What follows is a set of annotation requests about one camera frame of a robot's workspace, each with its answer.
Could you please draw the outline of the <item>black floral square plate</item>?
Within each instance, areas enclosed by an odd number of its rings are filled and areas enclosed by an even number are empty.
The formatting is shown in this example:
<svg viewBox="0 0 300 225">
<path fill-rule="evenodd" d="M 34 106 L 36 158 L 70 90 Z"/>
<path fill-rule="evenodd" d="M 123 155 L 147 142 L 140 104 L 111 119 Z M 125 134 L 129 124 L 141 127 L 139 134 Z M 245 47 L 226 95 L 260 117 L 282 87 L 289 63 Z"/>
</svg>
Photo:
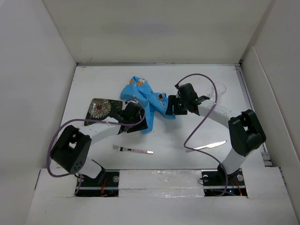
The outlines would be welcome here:
<svg viewBox="0 0 300 225">
<path fill-rule="evenodd" d="M 105 120 L 120 114 L 123 102 L 118 100 L 93 98 L 87 111 L 86 120 Z"/>
</svg>

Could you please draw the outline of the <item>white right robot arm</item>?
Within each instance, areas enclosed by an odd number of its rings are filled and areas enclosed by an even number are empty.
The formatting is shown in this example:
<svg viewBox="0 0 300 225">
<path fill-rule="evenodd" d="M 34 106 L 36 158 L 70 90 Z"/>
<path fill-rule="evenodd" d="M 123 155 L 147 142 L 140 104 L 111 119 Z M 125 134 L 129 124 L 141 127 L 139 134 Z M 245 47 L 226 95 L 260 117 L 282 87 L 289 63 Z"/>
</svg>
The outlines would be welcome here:
<svg viewBox="0 0 300 225">
<path fill-rule="evenodd" d="M 207 96 L 198 96 L 192 84 L 175 85 L 176 95 L 168 97 L 167 115 L 186 115 L 188 112 L 207 117 L 229 130 L 232 149 L 218 167 L 217 180 L 226 185 L 234 178 L 248 155 L 258 149 L 266 135 L 256 113 L 250 109 L 239 112 L 216 104 Z"/>
</svg>

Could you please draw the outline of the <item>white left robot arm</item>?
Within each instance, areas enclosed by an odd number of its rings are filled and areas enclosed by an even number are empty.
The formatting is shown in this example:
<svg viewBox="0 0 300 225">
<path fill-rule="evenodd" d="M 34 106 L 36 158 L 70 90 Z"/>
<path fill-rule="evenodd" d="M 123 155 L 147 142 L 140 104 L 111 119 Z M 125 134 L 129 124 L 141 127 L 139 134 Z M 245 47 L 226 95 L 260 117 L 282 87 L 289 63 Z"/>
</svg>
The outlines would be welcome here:
<svg viewBox="0 0 300 225">
<path fill-rule="evenodd" d="M 67 171 L 66 175 L 78 174 L 88 177 L 89 182 L 99 186 L 104 182 L 104 168 L 88 158 L 90 146 L 122 133 L 146 129 L 145 110 L 136 101 L 128 101 L 125 109 L 104 120 L 88 120 L 90 125 L 74 127 L 75 119 L 61 125 L 53 135 L 47 151 L 47 170 L 52 177 L 50 161 L 54 160 Z"/>
</svg>

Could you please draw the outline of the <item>pink handled knife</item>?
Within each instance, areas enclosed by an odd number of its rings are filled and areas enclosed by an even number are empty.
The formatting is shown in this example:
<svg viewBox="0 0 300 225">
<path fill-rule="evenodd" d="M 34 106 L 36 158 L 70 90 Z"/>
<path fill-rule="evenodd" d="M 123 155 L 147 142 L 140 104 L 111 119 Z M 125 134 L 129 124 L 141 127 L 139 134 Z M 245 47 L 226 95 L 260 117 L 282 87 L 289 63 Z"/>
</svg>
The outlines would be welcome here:
<svg viewBox="0 0 300 225">
<path fill-rule="evenodd" d="M 215 147 L 218 147 L 218 146 L 221 146 L 221 145 L 225 144 L 226 142 L 227 141 L 220 141 L 220 142 L 210 143 L 210 144 L 207 144 L 207 145 L 204 145 L 204 146 L 196 147 L 196 148 L 193 148 L 191 150 L 187 149 L 186 153 L 189 153 L 189 152 L 192 152 L 192 151 L 195 151 L 195 150 L 203 150 L 203 149 L 215 148 Z"/>
</svg>

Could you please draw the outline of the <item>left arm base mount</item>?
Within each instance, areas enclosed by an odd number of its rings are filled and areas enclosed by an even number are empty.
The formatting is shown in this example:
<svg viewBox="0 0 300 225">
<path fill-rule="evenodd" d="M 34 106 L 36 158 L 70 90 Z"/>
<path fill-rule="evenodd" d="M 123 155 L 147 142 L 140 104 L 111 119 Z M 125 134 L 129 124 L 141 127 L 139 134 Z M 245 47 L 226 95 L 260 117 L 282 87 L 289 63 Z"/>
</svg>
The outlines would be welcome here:
<svg viewBox="0 0 300 225">
<path fill-rule="evenodd" d="M 119 170 L 106 170 L 92 179 L 82 175 L 82 179 L 77 175 L 75 196 L 77 197 L 118 197 L 119 196 Z"/>
</svg>

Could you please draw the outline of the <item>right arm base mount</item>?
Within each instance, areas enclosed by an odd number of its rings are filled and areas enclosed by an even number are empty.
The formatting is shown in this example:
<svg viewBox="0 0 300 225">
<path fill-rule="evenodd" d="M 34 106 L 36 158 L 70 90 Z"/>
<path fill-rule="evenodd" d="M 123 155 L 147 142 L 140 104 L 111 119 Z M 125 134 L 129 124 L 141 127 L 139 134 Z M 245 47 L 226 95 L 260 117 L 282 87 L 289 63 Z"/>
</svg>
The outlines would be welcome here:
<svg viewBox="0 0 300 225">
<path fill-rule="evenodd" d="M 218 170 L 201 170 L 198 183 L 203 187 L 204 196 L 247 196 L 246 185 L 242 170 L 225 176 Z"/>
</svg>

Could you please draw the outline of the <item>blue space print cloth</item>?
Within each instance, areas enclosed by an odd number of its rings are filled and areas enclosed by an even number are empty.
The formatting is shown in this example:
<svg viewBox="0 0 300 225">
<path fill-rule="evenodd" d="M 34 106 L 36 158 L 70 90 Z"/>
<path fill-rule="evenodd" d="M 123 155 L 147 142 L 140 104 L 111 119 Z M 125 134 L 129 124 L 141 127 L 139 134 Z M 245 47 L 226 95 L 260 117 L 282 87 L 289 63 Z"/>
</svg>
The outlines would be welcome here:
<svg viewBox="0 0 300 225">
<path fill-rule="evenodd" d="M 166 93 L 154 92 L 147 80 L 133 76 L 120 94 L 122 100 L 136 99 L 145 110 L 148 128 L 141 131 L 148 134 L 153 130 L 154 114 L 160 113 L 166 119 L 173 120 L 175 115 L 166 115 L 168 97 Z"/>
</svg>

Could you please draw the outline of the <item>clear drinking glass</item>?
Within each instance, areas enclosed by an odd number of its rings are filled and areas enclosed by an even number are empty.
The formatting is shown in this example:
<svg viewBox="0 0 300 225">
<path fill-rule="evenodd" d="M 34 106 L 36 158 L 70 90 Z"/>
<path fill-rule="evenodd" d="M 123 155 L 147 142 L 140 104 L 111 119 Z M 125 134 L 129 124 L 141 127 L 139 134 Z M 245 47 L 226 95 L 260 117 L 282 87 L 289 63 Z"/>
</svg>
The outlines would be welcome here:
<svg viewBox="0 0 300 225">
<path fill-rule="evenodd" d="M 227 88 L 226 86 L 221 82 L 216 82 L 215 85 L 212 85 L 210 89 L 209 97 L 212 101 L 219 102 L 222 96 L 226 93 Z"/>
</svg>

